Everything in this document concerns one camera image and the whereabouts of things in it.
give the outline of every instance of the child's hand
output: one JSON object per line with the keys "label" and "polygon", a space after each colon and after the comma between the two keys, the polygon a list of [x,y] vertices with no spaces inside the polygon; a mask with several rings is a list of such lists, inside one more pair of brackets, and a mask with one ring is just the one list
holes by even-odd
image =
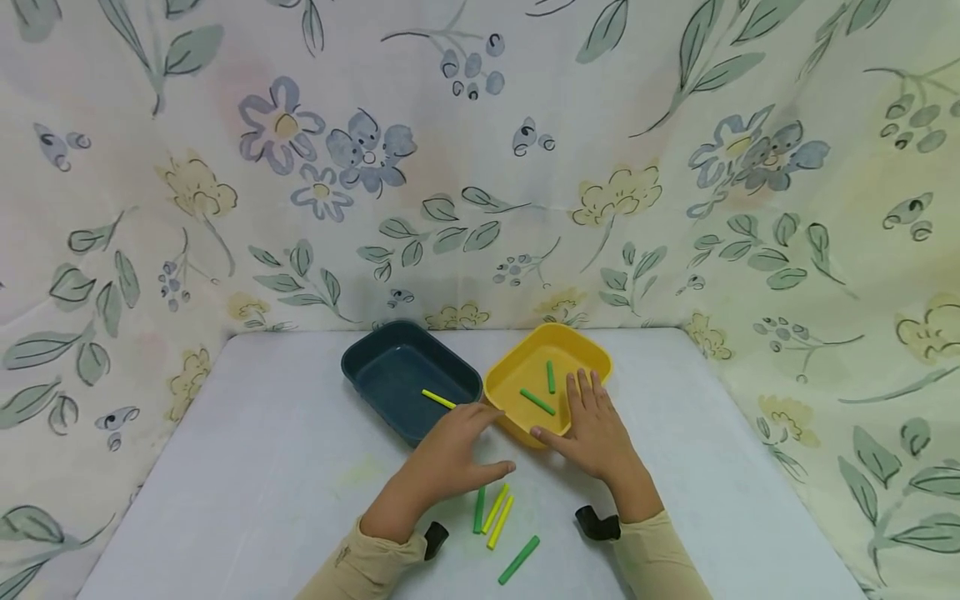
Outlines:
{"label": "child's hand", "polygon": [[361,532],[405,543],[434,504],[513,472],[516,465],[512,461],[473,462],[473,443],[502,414],[476,402],[444,415],[374,500],[360,523]]}
{"label": "child's hand", "polygon": [[587,475],[607,484],[613,501],[625,523],[644,521],[663,510],[653,479],[636,455],[630,434],[623,426],[600,382],[596,371],[590,374],[592,385],[583,369],[566,376],[566,397],[570,403],[569,438],[562,438],[540,427],[530,434],[560,452]]}

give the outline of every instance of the white table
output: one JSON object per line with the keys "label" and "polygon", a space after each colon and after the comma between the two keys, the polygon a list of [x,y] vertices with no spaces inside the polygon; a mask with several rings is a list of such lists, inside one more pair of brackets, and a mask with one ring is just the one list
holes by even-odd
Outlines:
{"label": "white table", "polygon": [[[586,334],[613,358],[617,409],[715,600],[863,598],[680,331]],[[524,335],[438,337],[484,374]],[[341,354],[360,337],[233,338],[80,599],[295,595],[409,452],[340,372]],[[449,501],[420,531],[438,520],[450,538],[405,578],[396,600],[630,597],[609,545],[575,525],[585,504],[601,517],[612,512],[596,482],[495,428],[477,452],[517,463],[509,477],[516,503],[496,551],[471,533],[473,496]],[[540,548],[501,588],[496,578],[534,534]]]}

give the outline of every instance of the floral curtain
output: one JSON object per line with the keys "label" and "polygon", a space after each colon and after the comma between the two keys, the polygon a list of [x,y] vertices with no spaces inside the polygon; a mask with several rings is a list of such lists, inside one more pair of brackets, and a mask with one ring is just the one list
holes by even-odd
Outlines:
{"label": "floral curtain", "polygon": [[865,594],[951,597],[958,24],[4,0],[0,598],[77,592],[230,336],[398,317],[681,326]]}

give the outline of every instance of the sleeve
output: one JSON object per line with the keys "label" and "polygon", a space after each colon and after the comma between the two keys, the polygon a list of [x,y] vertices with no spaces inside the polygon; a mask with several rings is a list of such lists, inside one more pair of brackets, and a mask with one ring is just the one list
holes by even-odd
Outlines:
{"label": "sleeve", "polygon": [[710,600],[666,511],[641,523],[621,523],[613,548],[637,598]]}
{"label": "sleeve", "polygon": [[414,534],[405,544],[360,533],[360,519],[297,594],[296,600],[384,600],[400,575],[423,561],[426,539]]}

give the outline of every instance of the black clamp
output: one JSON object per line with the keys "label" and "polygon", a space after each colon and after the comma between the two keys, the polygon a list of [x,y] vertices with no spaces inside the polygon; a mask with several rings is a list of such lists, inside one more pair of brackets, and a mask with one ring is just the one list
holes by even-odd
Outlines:
{"label": "black clamp", "polygon": [[440,547],[444,545],[446,539],[450,537],[450,532],[437,521],[433,521],[423,536],[426,538],[426,552],[423,554],[423,559],[431,561],[440,552]]}
{"label": "black clamp", "polygon": [[594,541],[609,541],[620,539],[620,516],[613,515],[601,520],[592,506],[585,506],[576,513],[580,531]]}

